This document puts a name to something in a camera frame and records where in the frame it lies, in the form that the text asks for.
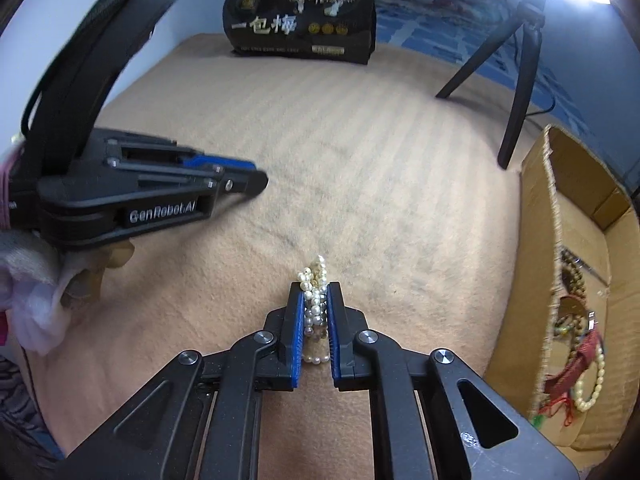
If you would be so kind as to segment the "left gloved hand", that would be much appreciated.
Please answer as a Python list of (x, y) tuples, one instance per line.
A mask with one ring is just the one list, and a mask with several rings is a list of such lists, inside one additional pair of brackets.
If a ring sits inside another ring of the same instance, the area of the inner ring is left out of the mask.
[(63, 341), (72, 312), (100, 299), (104, 272), (124, 266), (134, 244), (62, 255), (40, 237), (12, 229), (9, 173), (21, 154), (20, 138), (1, 154), (1, 345), (14, 338), (44, 356)]

